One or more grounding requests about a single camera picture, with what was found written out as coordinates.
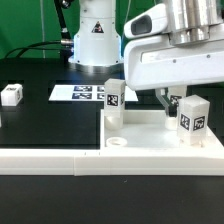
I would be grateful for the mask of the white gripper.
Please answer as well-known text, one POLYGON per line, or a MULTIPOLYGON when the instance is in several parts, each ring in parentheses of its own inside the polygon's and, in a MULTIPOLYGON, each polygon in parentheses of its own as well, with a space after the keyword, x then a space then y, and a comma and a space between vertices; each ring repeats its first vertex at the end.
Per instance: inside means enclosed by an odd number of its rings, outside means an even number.
POLYGON ((173 105, 165 87, 224 81, 224 39, 182 47, 171 46, 167 35, 131 41, 124 52, 124 73, 132 90, 156 89, 171 117, 173 105))

